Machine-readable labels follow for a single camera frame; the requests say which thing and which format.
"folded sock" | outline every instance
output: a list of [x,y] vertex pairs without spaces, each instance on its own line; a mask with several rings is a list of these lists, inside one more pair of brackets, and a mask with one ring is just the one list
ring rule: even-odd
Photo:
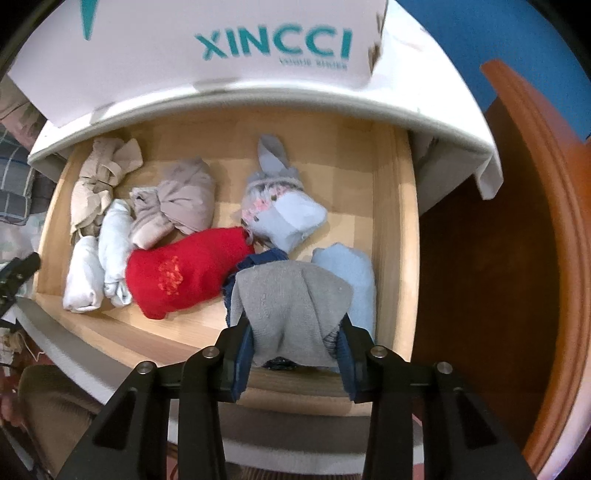
[[174,224],[160,210],[156,187],[135,187],[129,193],[136,220],[131,226],[131,242],[148,250],[174,230]]
[[326,221],[327,211],[303,192],[277,137],[261,136],[258,152],[261,171],[249,178],[242,223],[255,237],[289,253]]
[[142,164],[135,138],[127,143],[119,138],[95,138],[72,191],[70,233],[98,235],[102,216],[113,198],[113,187]]
[[255,265],[263,265],[269,262],[276,262],[278,260],[289,260],[287,254],[283,250],[279,250],[278,248],[271,248],[265,252],[260,254],[252,254],[248,255],[244,260],[242,260],[238,265],[236,265],[236,271],[231,273],[222,287],[222,295],[223,295],[223,303],[226,307],[226,323],[230,326],[230,306],[232,304],[232,290],[234,289],[234,285],[236,283],[236,273],[240,272],[240,270],[245,270],[247,268],[254,267]]
[[65,310],[84,313],[100,307],[105,271],[100,265],[98,248],[99,241],[94,236],[83,236],[74,246],[63,297]]
[[299,365],[336,367],[336,340],[351,303],[351,287],[324,268],[291,260],[236,274],[230,324],[246,313],[255,365],[277,357]]
[[132,223],[129,205],[123,200],[113,200],[100,229],[99,261],[105,270],[105,296],[115,307],[132,301],[125,282],[127,260],[134,249],[129,239]]
[[129,194],[137,218],[131,238],[138,248],[152,248],[174,228],[189,235],[212,225],[215,183],[201,158],[176,162],[163,177],[157,187]]
[[210,228],[153,250],[134,250],[125,278],[144,315],[160,320],[218,296],[235,265],[253,254],[241,227]]
[[375,279],[370,258],[361,250],[336,243],[315,248],[312,263],[345,280],[353,288],[349,319],[356,327],[375,334]]

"orange embroidery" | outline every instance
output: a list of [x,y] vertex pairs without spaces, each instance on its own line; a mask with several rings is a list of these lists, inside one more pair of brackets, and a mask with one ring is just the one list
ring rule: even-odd
[[178,286],[183,281],[178,267],[178,257],[175,255],[170,260],[162,262],[158,266],[158,271],[160,272],[158,288],[166,292],[166,295],[178,295]]

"white box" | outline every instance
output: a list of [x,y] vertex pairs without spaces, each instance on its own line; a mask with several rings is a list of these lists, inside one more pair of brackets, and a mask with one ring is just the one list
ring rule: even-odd
[[356,88],[371,76],[386,3],[99,0],[86,40],[80,0],[66,0],[33,32],[9,75],[58,127],[181,85],[285,79]]

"screw head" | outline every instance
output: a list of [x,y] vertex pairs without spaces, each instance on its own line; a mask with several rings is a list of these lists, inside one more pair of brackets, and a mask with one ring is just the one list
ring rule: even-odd
[[439,370],[442,374],[449,375],[453,372],[453,367],[447,362],[439,362],[437,364],[437,370]]
[[216,358],[220,354],[220,350],[216,346],[207,346],[201,350],[201,354],[205,358]]
[[154,364],[152,362],[141,362],[135,369],[138,371],[139,374],[145,375],[150,373],[154,369]]
[[376,345],[372,347],[369,353],[371,353],[375,358],[384,358],[386,355],[388,355],[388,349],[384,346]]

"gray plaid cloth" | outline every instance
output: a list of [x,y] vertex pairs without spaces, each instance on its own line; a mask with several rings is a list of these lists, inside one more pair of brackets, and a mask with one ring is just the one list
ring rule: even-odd
[[27,164],[28,151],[0,125],[0,220],[27,223],[35,170]]

